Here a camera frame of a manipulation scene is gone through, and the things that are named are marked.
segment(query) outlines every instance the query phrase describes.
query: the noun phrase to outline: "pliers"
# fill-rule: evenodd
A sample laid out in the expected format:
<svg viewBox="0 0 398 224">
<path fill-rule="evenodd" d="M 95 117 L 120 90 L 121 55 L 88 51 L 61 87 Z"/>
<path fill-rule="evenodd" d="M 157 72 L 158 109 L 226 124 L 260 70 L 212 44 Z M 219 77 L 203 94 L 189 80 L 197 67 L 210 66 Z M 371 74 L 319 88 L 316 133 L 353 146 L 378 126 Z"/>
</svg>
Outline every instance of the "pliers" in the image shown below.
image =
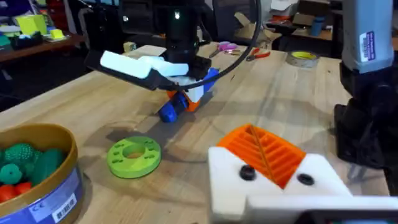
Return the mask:
<svg viewBox="0 0 398 224">
<path fill-rule="evenodd" d="M 256 53 L 258 53 L 259 51 L 260 51 L 260 48 L 256 47 L 256 48 L 251 52 L 250 56 L 248 56 L 248 57 L 246 58 L 246 61 L 250 62 L 250 61 L 253 61 L 254 59 L 257 59 L 257 58 L 268 57 L 268 56 L 271 54 L 271 52 L 267 52 L 267 53 L 264 53 L 264 54 L 257 54 L 257 55 L 256 55 Z"/>
</svg>

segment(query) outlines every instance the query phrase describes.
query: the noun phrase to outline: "label on tin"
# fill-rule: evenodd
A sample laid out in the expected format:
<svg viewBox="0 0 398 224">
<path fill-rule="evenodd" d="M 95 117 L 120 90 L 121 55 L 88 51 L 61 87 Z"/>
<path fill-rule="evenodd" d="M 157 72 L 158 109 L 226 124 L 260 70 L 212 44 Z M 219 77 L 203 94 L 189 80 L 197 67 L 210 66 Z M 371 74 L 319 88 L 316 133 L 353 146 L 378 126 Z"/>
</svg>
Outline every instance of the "label on tin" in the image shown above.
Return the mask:
<svg viewBox="0 0 398 224">
<path fill-rule="evenodd" d="M 0 224 L 57 224 L 63 220 L 83 195 L 83 186 L 75 168 L 55 190 L 18 212 L 0 218 Z"/>
<path fill-rule="evenodd" d="M 57 211 L 53 212 L 52 218 L 54 219 L 55 223 L 60 222 L 66 215 L 68 215 L 70 210 L 72 210 L 75 205 L 76 196 L 75 194 L 72 194 L 69 199 L 57 209 Z"/>
<path fill-rule="evenodd" d="M 361 61 L 368 62 L 376 59 L 374 50 L 374 32 L 366 32 L 359 36 Z"/>
</svg>

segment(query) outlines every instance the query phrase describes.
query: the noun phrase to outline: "label sticker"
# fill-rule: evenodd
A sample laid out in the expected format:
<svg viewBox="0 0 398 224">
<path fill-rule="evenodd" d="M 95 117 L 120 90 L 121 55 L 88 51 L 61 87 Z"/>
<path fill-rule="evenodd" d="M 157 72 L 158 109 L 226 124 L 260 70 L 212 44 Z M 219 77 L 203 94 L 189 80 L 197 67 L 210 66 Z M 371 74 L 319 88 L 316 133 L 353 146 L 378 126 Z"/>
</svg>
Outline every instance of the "label sticker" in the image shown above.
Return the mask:
<svg viewBox="0 0 398 224">
<path fill-rule="evenodd" d="M 359 45 L 361 48 L 361 61 L 368 62 L 376 59 L 374 49 L 374 32 L 366 32 L 359 36 Z"/>
<path fill-rule="evenodd" d="M 76 196 L 72 194 L 70 198 L 55 212 L 52 214 L 52 218 L 54 219 L 55 223 L 60 222 L 66 215 L 69 214 L 70 210 L 74 208 L 76 205 Z"/>
<path fill-rule="evenodd" d="M 38 223 L 47 216 L 53 214 L 70 198 L 79 184 L 76 170 L 72 172 L 70 177 L 52 194 L 47 195 L 41 201 L 34 203 L 29 207 L 29 211 Z"/>
</svg>

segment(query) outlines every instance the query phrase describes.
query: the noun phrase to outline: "red handle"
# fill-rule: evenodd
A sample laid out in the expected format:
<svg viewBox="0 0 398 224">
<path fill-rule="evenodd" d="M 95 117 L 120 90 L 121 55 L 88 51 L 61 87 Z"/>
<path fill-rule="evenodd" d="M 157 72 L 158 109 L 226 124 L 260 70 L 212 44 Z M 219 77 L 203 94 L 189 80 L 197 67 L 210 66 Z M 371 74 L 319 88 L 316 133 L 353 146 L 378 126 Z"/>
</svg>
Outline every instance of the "red handle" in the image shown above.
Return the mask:
<svg viewBox="0 0 398 224">
<path fill-rule="evenodd" d="M 259 51 L 260 51 L 260 48 L 256 47 L 254 50 L 251 51 L 251 55 L 258 53 Z"/>
<path fill-rule="evenodd" d="M 263 58 L 263 57 L 268 57 L 270 54 L 271 54 L 271 52 L 267 52 L 267 53 L 265 53 L 265 54 L 256 55 L 255 57 L 256 57 L 256 58 Z"/>
</svg>

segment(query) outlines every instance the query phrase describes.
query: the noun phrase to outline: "black stand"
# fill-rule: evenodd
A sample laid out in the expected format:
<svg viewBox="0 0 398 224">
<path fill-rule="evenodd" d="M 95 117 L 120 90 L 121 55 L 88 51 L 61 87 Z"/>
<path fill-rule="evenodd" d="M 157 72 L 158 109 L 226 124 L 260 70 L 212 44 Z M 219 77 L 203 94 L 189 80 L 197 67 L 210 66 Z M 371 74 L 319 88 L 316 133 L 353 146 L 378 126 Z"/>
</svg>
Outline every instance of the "black stand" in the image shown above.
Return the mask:
<svg viewBox="0 0 398 224">
<path fill-rule="evenodd" d="M 347 106 L 334 109 L 337 156 L 374 169 L 393 166 L 398 159 L 398 95 L 393 69 L 359 74 L 344 63 L 340 68 L 341 83 L 353 98 Z"/>
</svg>

